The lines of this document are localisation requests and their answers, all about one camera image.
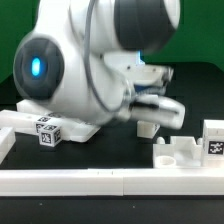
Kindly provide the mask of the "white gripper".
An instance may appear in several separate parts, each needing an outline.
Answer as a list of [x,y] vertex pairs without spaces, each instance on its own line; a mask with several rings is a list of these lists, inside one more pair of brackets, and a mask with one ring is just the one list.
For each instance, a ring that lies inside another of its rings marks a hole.
[[167,97],[142,95],[130,104],[129,112],[133,120],[180,129],[184,122],[185,106]]

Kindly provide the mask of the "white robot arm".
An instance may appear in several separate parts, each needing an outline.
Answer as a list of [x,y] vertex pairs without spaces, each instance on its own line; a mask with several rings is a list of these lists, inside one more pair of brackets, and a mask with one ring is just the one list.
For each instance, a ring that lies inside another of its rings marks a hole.
[[15,54],[16,88],[92,125],[133,119],[178,129],[185,108],[164,95],[172,70],[150,72],[134,57],[164,48],[180,13],[180,0],[39,0],[35,26]]

